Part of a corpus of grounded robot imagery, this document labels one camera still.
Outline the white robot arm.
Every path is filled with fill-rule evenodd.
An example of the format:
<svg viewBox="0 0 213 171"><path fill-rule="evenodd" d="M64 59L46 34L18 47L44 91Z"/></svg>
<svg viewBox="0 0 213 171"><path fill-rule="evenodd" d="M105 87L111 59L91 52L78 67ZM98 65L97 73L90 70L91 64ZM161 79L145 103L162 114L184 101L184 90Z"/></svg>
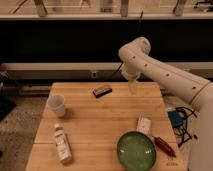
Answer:
<svg viewBox="0 0 213 171"><path fill-rule="evenodd" d="M122 75L137 80L140 74L157 82L198 112L188 162L189 171L213 171L213 82L149 56L151 45L138 37L123 45L118 55Z"/></svg>

